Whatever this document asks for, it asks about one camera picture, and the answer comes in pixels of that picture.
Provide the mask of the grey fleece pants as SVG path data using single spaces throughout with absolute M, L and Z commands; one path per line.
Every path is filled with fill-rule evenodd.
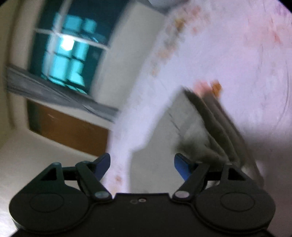
M 184 182 L 174 167 L 177 153 L 190 162 L 230 162 L 264 187 L 246 142 L 212 93 L 198 97 L 183 89 L 176 95 L 147 145 L 133 153 L 130 191 L 173 194 Z

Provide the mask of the brown wooden door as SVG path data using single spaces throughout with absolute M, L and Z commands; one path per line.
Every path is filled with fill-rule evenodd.
M 107 148 L 109 130 L 27 101 L 29 129 L 45 138 L 96 157 Z

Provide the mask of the grey curtain left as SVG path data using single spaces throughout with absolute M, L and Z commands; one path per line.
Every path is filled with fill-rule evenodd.
M 87 111 L 114 122 L 118 109 L 96 102 L 91 97 L 44 80 L 15 65 L 6 66 L 6 88 L 9 92 L 59 106 Z

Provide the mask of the pink floral bed sheet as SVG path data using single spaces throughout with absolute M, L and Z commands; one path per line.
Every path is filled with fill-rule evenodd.
M 291 12 L 279 1 L 189 1 L 172 10 L 116 119 L 104 184 L 174 192 L 178 126 L 158 121 L 183 88 L 217 80 L 276 202 L 270 232 L 291 236 Z

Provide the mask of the folded light blue quilt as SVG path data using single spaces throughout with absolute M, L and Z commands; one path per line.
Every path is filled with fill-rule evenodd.
M 182 3 L 187 0 L 149 0 L 150 4 L 156 8 L 170 8 Z

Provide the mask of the window with white frame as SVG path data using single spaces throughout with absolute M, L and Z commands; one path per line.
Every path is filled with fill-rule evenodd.
M 102 55 L 128 1 L 45 1 L 28 71 L 89 94 Z

